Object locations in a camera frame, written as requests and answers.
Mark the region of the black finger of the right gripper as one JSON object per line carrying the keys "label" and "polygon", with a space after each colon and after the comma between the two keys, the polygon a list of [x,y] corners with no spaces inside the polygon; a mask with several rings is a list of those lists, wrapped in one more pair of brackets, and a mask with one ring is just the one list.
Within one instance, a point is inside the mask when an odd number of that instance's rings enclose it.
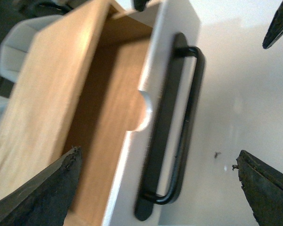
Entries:
{"label": "black finger of the right gripper", "polygon": [[143,11],[149,0],[133,0],[134,9],[137,11]]}
{"label": "black finger of the right gripper", "polygon": [[268,49],[283,36],[283,1],[275,12],[273,20],[264,37],[262,47]]}

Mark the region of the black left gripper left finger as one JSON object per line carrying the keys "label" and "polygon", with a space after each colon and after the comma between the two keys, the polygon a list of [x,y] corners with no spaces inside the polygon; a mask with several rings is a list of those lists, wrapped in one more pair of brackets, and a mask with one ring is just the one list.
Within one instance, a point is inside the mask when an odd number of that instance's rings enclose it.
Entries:
{"label": "black left gripper left finger", "polygon": [[82,149],[73,147],[0,200],[0,226],[61,226],[74,198]]}

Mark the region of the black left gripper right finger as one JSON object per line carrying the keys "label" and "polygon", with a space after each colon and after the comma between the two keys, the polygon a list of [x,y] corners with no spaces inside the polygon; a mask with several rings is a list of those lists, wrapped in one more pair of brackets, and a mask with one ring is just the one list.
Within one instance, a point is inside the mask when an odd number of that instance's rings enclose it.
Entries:
{"label": "black left gripper right finger", "polygon": [[283,173],[241,150],[237,164],[241,188],[260,226],[283,226]]}

